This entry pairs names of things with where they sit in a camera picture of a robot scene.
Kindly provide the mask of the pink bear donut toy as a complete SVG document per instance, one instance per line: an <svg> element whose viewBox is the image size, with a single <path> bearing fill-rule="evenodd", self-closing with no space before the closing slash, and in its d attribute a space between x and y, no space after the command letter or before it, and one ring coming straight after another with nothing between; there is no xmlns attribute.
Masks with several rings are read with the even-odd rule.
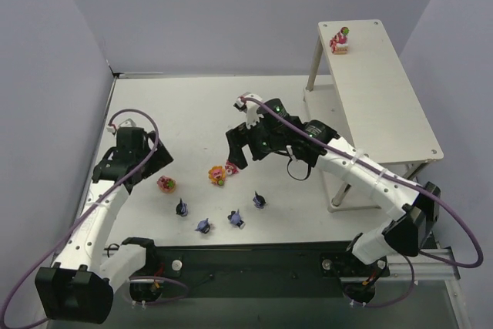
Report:
<svg viewBox="0 0 493 329"><path fill-rule="evenodd" d="M161 176L156 184L163 193L167 194L173 193L177 187L176 181L168 176Z"/></svg>

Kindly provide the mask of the pink bear strawberry hat toy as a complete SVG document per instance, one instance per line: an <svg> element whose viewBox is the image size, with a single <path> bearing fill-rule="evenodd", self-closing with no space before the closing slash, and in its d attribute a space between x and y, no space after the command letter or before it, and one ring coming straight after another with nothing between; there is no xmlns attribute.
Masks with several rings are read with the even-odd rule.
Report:
<svg viewBox="0 0 493 329"><path fill-rule="evenodd" d="M238 174L239 172L238 167L234 163L231 163L229 160L226 161L224 168L227 176L233 176Z"/></svg>

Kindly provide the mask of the pink bear sunflower toy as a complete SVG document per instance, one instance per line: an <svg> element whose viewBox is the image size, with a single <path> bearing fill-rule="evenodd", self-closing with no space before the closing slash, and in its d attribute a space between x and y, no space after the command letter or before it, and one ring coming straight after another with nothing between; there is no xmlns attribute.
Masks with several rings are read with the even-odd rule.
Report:
<svg viewBox="0 0 493 329"><path fill-rule="evenodd" d="M213 166L208 171L208 177L214 186L223 186L226 179L226 170L223 166Z"/></svg>

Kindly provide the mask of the pink bear cake slice toy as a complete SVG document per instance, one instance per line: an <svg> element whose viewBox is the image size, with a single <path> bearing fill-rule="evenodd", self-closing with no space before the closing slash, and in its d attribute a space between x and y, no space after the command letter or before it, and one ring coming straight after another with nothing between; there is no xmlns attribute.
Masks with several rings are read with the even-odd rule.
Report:
<svg viewBox="0 0 493 329"><path fill-rule="evenodd" d="M346 54L348 52L348 50L349 50L349 44L348 44L349 32L350 32L349 28L344 26L330 40L329 46L330 46L330 50L333 54L343 55L343 54Z"/></svg>

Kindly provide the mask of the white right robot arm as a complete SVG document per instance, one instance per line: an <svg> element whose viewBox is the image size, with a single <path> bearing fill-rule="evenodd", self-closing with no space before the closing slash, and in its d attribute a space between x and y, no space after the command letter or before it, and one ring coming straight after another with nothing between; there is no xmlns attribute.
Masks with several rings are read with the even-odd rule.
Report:
<svg viewBox="0 0 493 329"><path fill-rule="evenodd" d="M421 186L392 173L325 123L316 119L302 122L290 115L280 99L262 102L248 94L239 97L234 107L246 118L226 132L231 163L241 170L247 167L245 147L254 161L270 154L287 156L335 176L379 206L389 221L359 233L349 246L363 264L370 265L393 252L406 257L420 253L438 219L437 186Z"/></svg>

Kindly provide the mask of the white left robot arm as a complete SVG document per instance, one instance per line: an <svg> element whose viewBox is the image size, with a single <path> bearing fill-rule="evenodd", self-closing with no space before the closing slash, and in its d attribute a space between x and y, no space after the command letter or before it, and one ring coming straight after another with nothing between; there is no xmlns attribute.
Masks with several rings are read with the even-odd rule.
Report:
<svg viewBox="0 0 493 329"><path fill-rule="evenodd" d="M156 131L116 130L116 144L96 164L81 216L52 266L39 268L35 287L48 319L101 324L115 292L149 256L145 247L120 247L104 260L102 250L133 188L173 161Z"/></svg>

